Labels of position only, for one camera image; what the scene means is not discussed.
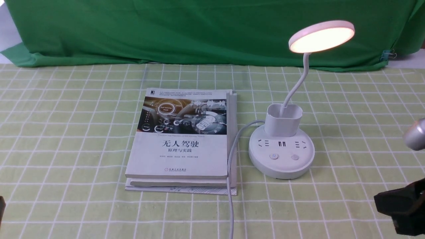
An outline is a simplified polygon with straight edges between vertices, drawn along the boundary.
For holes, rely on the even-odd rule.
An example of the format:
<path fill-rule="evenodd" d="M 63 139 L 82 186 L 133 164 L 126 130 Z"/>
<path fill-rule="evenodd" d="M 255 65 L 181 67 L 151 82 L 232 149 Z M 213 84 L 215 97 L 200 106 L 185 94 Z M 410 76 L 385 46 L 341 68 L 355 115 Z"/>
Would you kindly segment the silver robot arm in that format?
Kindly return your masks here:
<path fill-rule="evenodd" d="M 425 148 L 425 120 L 416 121 L 403 135 L 405 145 L 414 150 Z M 399 189 L 374 196 L 377 211 L 390 216 L 400 235 L 418 236 L 425 233 L 425 179 Z"/>

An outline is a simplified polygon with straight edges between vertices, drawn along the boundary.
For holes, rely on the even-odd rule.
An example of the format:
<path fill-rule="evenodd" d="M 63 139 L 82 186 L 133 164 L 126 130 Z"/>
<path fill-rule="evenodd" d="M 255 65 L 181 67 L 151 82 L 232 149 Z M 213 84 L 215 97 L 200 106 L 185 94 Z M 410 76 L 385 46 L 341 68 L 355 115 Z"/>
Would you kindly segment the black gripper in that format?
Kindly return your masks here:
<path fill-rule="evenodd" d="M 399 235 L 425 233 L 425 179 L 374 196 L 377 211 L 390 216 Z"/>

